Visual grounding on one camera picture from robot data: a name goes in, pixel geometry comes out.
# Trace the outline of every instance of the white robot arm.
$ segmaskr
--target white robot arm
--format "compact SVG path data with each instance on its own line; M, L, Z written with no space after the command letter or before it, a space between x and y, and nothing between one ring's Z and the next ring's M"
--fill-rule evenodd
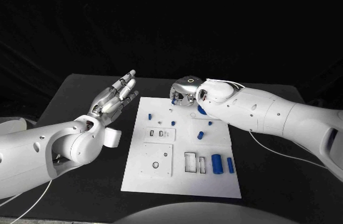
M117 147L121 131L105 128L139 95L130 94L136 71L97 96L90 112L61 124L0 136L0 199L10 197L90 164L103 145ZM52 151L62 156L54 162Z
M175 82L170 99L182 106L198 101L211 117L239 129L294 141L343 181L343 111L294 103L232 81L203 82L195 76Z

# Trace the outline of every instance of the small blue object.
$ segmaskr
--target small blue object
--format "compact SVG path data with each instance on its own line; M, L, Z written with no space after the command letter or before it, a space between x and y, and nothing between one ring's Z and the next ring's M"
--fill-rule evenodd
M206 111L202 109L202 106L201 106L201 105L198 105L198 111L199 111L203 115L206 115Z
M202 139L202 136L203 136L203 132L201 131L201 132L199 132L199 135L198 135L198 139L199 139L199 140Z
M232 159L231 158L228 158L228 166L229 166L229 173L235 173L234 165L232 165Z
M222 157L218 154L212 155L212 167L213 167L213 174L224 173Z

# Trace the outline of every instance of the small rectangular slot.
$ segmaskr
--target small rectangular slot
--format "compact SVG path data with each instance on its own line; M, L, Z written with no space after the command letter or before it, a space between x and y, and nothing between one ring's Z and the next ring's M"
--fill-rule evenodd
M201 167L201 173L206 173L206 169L205 169L205 157L199 157L199 167Z
M196 173L196 155L192 152L185 152L185 172Z

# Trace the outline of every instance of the white board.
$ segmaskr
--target white board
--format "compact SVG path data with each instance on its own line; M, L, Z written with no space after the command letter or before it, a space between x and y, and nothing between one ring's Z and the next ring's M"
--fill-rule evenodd
M147 140L152 128L157 130L162 128L163 131L175 129L175 140ZM205 132L202 140L196 138L198 130ZM153 150L172 145L170 176L156 172L141 174L141 167L153 170L153 160L147 161L144 156L144 145L149 143L156 144L150 146ZM185 172L185 153L188 152L196 154L196 172ZM222 156L224 174L212 172L212 154ZM199 157L205 157L206 173L201 173ZM241 198L237 169L235 173L229 173L228 157L232 158L235 164L231 134L225 122L202 115L198 104L182 107L173 106L170 99L140 98L121 191Z

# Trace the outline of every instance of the circular hole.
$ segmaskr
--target circular hole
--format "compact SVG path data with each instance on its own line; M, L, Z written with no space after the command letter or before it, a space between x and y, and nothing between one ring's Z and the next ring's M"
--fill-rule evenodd
M33 143L33 149L35 149L36 153L39 153L39 151L41 151L41 144L38 142Z
M159 168L159 162L153 162L153 167Z

